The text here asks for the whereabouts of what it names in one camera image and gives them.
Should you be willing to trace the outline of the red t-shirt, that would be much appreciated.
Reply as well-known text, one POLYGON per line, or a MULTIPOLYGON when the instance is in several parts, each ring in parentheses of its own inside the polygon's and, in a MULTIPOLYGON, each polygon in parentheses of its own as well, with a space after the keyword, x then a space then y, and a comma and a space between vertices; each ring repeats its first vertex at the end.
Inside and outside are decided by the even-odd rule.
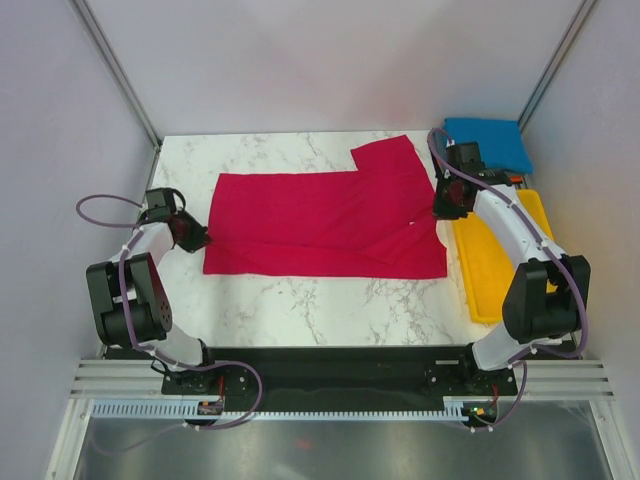
POLYGON ((353 171, 220 175, 204 274, 446 277, 435 192, 411 140, 371 142, 351 156, 353 171))

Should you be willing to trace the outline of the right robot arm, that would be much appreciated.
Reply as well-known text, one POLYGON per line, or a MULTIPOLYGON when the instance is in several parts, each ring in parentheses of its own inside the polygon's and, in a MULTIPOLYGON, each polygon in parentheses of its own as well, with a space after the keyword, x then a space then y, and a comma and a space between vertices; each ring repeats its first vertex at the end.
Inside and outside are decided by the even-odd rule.
POLYGON ((493 383, 495 370, 535 351, 571 358, 582 354, 588 338, 591 267, 584 256, 567 254, 542 230, 523 206, 509 175, 482 162, 477 143, 456 143, 451 137, 440 143, 440 133, 434 129, 427 137, 436 173, 434 216, 459 220, 474 214, 514 268, 501 323, 472 344, 473 359, 457 371, 460 386, 477 394, 493 383), (553 346, 553 341, 573 332, 580 334, 573 351, 553 346))

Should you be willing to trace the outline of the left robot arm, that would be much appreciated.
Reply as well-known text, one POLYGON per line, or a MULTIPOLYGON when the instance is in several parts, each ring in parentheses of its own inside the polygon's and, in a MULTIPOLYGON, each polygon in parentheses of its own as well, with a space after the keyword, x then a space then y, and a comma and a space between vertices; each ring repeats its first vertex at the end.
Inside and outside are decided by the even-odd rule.
POLYGON ((85 221, 105 228, 125 228, 130 239, 110 259, 86 269, 86 282, 97 335, 106 347, 150 355, 176 370, 198 393, 219 382, 219 369, 206 360, 206 344, 174 324, 168 295, 158 267, 178 247, 196 253, 210 243, 208 229, 186 210, 184 195, 175 188, 148 190, 144 202, 112 194, 89 195, 76 204, 85 221), (114 199, 134 205, 140 214, 133 224, 98 221, 82 206, 94 199, 114 199))

